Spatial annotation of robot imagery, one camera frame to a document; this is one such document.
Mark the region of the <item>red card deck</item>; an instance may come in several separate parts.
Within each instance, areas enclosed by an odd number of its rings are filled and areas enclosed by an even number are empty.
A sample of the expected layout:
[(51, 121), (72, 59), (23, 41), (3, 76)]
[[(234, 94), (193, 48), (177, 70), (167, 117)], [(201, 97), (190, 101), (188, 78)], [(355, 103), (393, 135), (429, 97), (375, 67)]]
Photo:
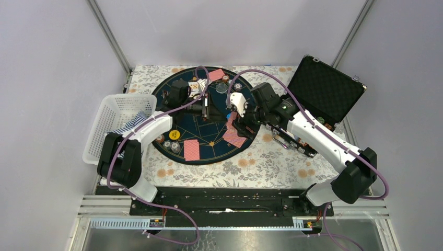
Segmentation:
[(237, 118), (237, 113), (235, 111), (232, 111), (230, 119), (227, 120), (226, 122), (226, 128), (228, 132), (237, 134), (237, 129), (233, 126), (233, 122), (235, 121), (236, 118)]

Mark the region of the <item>yellow dealer button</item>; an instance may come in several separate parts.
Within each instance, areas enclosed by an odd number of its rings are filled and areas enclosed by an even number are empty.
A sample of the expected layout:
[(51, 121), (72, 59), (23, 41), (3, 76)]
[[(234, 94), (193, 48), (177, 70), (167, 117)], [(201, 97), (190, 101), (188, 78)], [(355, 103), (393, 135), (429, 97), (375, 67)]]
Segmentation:
[(181, 133), (179, 130), (171, 130), (169, 132), (169, 139), (173, 141), (177, 141), (181, 136)]

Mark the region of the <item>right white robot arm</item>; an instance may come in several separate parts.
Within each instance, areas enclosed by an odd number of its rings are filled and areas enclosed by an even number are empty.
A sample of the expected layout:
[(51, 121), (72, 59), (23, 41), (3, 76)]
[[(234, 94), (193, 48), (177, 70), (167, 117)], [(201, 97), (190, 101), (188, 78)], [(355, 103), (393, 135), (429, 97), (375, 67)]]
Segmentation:
[(248, 127), (271, 124), (296, 136), (323, 156), (337, 175), (322, 183), (309, 186), (301, 195), (300, 210), (313, 215), (320, 206), (341, 200), (348, 204), (364, 198), (365, 191), (377, 180), (377, 154), (371, 148), (364, 150), (341, 140), (306, 110), (295, 96), (277, 95), (269, 83), (251, 90), (249, 101), (242, 93), (227, 96), (226, 105), (239, 115), (235, 120), (241, 132), (250, 135)]

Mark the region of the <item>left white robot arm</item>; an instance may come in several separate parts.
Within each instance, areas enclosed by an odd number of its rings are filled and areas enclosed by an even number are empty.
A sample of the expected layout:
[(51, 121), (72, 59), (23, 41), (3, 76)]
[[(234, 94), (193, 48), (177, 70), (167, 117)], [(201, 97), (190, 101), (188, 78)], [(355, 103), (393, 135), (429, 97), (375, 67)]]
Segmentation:
[(104, 139), (98, 174), (109, 183), (114, 182), (114, 188), (140, 198), (142, 208), (150, 215), (160, 212), (162, 201), (156, 197), (157, 188), (142, 175), (142, 158), (148, 145), (170, 131), (181, 115), (197, 115), (208, 122), (227, 120), (211, 101), (208, 91), (211, 80), (200, 79), (195, 84), (199, 90), (193, 94), (189, 82), (173, 82), (160, 106), (150, 116), (143, 114), (141, 118), (131, 120), (125, 129), (109, 132)]

